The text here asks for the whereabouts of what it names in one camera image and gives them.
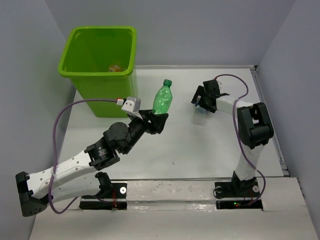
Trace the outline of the small orange bottle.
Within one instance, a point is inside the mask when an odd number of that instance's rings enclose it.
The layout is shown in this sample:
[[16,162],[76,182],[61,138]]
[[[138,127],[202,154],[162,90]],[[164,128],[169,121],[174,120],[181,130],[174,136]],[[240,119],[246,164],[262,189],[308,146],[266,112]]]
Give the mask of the small orange bottle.
[[110,65],[109,68],[108,68],[108,71],[110,73],[117,73],[117,72],[122,72],[123,69],[118,65]]

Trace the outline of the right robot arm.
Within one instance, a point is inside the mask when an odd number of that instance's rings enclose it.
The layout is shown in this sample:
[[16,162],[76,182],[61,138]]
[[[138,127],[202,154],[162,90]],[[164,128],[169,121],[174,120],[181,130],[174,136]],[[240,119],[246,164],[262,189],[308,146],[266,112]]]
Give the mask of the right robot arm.
[[230,114],[236,138],[240,147],[240,157],[230,181],[216,182],[213,194],[217,199],[242,198],[246,193],[258,193],[256,178],[257,163],[269,140],[274,136],[274,128],[266,105],[263,102],[249,103],[222,93],[216,79],[203,82],[191,100],[197,109],[215,113]]

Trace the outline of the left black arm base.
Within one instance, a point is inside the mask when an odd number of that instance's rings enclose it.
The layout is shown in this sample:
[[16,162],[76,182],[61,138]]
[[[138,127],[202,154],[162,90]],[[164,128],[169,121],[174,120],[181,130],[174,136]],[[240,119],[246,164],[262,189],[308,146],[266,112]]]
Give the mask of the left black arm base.
[[98,192],[94,195],[84,195],[80,199],[81,210],[126,210],[127,181],[111,181],[106,172],[95,174],[98,180]]

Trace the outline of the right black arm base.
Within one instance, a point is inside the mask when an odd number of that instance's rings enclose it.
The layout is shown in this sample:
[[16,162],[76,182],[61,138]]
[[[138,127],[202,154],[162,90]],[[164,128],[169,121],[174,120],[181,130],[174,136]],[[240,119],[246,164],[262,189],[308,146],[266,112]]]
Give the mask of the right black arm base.
[[263,209],[256,177],[240,180],[234,172],[231,180],[215,182],[212,194],[218,210]]

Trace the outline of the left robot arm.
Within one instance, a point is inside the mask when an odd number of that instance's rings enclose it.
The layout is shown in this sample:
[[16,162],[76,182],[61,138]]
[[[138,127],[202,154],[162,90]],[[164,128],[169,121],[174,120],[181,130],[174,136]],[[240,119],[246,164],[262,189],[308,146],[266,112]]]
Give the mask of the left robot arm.
[[89,145],[76,156],[37,173],[24,171],[15,176],[23,217],[43,212],[47,206],[66,199],[93,196],[113,197],[115,190],[103,169],[127,155],[143,134],[160,134],[168,113],[155,114],[140,110],[140,116],[130,116],[130,123],[113,123],[100,140]]

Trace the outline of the clear bottle green blue label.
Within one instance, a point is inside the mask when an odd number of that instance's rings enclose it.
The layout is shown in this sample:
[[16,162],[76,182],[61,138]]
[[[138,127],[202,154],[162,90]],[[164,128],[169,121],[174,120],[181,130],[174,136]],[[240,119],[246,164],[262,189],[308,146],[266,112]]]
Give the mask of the clear bottle green blue label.
[[204,126],[206,123],[206,110],[200,106],[201,97],[198,96],[194,103],[193,123],[195,125]]

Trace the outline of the green plastic bottle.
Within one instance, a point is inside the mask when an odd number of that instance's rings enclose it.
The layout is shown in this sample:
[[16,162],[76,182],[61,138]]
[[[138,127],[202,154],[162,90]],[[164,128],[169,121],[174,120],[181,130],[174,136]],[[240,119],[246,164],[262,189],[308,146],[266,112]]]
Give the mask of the green plastic bottle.
[[169,79],[165,79],[163,81],[162,87],[157,91],[152,111],[154,114],[166,114],[171,106],[173,95],[171,92],[172,81]]

